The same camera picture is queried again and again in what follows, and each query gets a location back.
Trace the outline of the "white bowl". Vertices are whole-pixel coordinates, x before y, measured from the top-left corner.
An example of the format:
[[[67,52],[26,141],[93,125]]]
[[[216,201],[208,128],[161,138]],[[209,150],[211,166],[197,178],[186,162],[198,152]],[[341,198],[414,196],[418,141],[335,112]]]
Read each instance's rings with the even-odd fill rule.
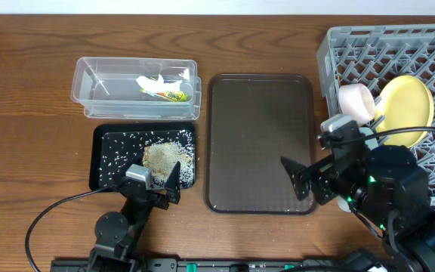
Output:
[[[365,125],[375,118],[375,101],[364,84],[341,86],[338,90],[338,104],[343,114],[350,115],[360,125]]]

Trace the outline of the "green orange snack wrapper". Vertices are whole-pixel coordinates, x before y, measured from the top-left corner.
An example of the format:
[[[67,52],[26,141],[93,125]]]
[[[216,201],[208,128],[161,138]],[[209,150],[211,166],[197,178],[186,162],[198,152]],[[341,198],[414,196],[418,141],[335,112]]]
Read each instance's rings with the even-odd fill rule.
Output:
[[[187,101],[187,95],[182,91],[175,91],[175,92],[165,92],[165,93],[151,93],[144,91],[142,88],[140,88],[140,91],[144,94],[149,94],[153,97],[160,97],[165,100],[169,100],[171,102],[186,102]]]

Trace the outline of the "yellow plate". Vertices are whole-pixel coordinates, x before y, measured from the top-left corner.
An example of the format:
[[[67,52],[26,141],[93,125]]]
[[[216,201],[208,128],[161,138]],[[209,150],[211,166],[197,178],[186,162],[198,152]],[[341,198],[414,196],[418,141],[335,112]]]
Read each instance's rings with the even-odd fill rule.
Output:
[[[383,119],[376,132],[397,128],[431,126],[434,116],[433,96],[429,88],[414,76],[391,80],[378,96],[375,119]]]

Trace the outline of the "white tissue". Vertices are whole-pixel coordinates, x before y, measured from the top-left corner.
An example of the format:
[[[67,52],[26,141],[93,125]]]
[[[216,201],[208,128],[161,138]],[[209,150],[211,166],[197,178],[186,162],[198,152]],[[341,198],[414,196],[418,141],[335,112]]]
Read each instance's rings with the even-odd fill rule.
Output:
[[[146,76],[139,76],[136,79],[137,84],[147,92],[151,93],[165,93],[165,92],[175,92],[180,91],[181,80],[171,83],[165,83],[161,75],[158,79],[147,78]]]

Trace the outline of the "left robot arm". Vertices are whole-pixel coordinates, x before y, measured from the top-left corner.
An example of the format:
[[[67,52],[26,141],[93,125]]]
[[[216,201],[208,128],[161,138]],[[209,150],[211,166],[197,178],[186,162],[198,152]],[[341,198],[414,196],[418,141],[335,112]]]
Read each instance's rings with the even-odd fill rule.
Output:
[[[166,210],[171,203],[179,203],[179,178],[179,162],[165,182],[165,193],[148,190],[144,178],[134,178],[127,173],[116,176],[112,189],[122,194],[126,201],[121,211],[107,212],[97,220],[96,242],[86,270],[146,271],[146,262],[135,255],[134,250],[151,211],[154,208]]]

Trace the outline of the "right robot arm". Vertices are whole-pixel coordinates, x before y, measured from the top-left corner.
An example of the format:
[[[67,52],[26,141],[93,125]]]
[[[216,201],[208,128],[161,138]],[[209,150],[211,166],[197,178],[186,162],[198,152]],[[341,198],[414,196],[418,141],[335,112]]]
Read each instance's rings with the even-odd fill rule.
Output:
[[[312,195],[321,206],[339,196],[350,211],[382,241],[391,271],[435,271],[435,206],[428,174],[405,146],[370,148],[378,138],[350,121],[319,136],[330,154],[304,166],[281,163],[299,200]]]

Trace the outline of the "black waste tray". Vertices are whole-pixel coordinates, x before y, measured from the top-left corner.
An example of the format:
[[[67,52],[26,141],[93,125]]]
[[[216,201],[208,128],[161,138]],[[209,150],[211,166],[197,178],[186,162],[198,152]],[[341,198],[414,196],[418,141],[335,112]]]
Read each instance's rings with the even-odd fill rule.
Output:
[[[93,134],[89,188],[96,190],[124,172],[146,147],[171,143],[190,157],[190,169],[182,171],[180,187],[190,188],[196,180],[196,136],[191,122],[103,124]]]

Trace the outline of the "grey plastic dishwasher rack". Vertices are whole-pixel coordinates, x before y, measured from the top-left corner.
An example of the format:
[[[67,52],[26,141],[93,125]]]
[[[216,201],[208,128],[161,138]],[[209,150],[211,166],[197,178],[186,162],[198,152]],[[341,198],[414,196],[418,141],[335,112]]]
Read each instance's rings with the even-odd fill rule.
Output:
[[[431,91],[435,106],[435,24],[332,27],[316,59],[330,116],[340,112],[340,86],[363,83],[378,99],[389,81],[403,75],[420,79]],[[435,126],[435,110],[432,124]],[[429,174],[435,206],[435,134],[427,134],[411,150]]]

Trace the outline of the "spilled rice pile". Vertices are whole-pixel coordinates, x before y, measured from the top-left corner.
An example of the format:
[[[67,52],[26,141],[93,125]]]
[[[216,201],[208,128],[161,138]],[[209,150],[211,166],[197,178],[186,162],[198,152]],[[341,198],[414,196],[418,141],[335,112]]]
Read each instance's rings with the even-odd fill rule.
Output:
[[[136,163],[149,168],[152,172],[152,190],[161,190],[176,162],[180,162],[181,172],[190,169],[190,157],[183,153],[183,148],[176,144],[164,143],[146,147],[138,156]]]

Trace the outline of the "dark brown serving tray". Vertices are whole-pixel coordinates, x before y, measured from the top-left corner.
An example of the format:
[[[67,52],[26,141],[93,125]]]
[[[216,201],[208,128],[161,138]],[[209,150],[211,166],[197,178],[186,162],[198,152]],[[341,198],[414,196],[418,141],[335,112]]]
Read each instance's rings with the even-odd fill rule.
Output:
[[[205,204],[216,213],[309,215],[283,157],[316,157],[313,89],[298,74],[220,74],[208,86]]]

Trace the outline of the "clear plastic bin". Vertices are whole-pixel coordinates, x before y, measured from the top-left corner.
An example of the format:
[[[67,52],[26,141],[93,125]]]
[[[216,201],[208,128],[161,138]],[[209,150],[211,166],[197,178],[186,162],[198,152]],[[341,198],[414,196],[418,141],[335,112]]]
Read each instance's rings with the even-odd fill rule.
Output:
[[[181,80],[186,102],[171,102],[140,91],[136,79]],[[196,120],[202,84],[194,60],[139,57],[82,57],[76,63],[71,98],[95,119]]]

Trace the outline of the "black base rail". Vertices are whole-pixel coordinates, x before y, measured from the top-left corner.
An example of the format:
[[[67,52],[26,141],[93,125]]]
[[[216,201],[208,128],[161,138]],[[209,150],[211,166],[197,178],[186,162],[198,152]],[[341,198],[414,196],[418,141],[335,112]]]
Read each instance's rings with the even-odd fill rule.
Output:
[[[51,272],[83,272],[87,270],[88,261],[83,260],[57,260],[52,261]],[[144,268],[153,272],[228,272],[250,271],[271,272],[281,271],[294,267],[332,267],[338,262],[331,260],[306,260],[306,261],[178,261],[173,258],[154,258],[147,261]],[[387,269],[381,264],[363,268],[362,271],[385,272]]]

